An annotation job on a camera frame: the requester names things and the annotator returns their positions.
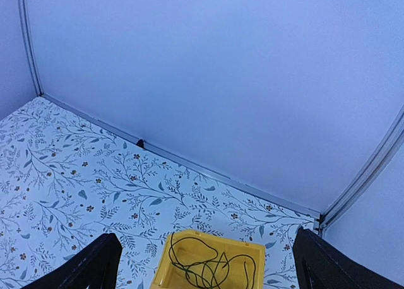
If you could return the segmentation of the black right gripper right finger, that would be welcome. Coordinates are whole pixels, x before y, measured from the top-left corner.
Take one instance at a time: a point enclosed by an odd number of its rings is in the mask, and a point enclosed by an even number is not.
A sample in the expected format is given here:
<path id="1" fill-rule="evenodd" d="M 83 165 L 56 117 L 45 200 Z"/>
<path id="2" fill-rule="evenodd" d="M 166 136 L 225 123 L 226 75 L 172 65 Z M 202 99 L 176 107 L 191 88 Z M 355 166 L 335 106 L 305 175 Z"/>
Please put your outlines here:
<path id="1" fill-rule="evenodd" d="M 351 260 L 309 229 L 298 228 L 292 250 L 300 288 L 402 288 Z"/>

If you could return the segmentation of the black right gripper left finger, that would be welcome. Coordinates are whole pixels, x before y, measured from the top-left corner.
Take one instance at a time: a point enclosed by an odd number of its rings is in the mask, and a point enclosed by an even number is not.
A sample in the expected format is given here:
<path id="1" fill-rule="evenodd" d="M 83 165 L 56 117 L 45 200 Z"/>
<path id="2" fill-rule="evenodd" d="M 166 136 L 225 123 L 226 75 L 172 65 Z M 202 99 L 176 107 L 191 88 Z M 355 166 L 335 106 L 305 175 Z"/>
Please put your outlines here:
<path id="1" fill-rule="evenodd" d="M 115 288 L 121 254 L 117 236 L 103 233 L 62 266 L 32 282 L 30 288 Z"/>

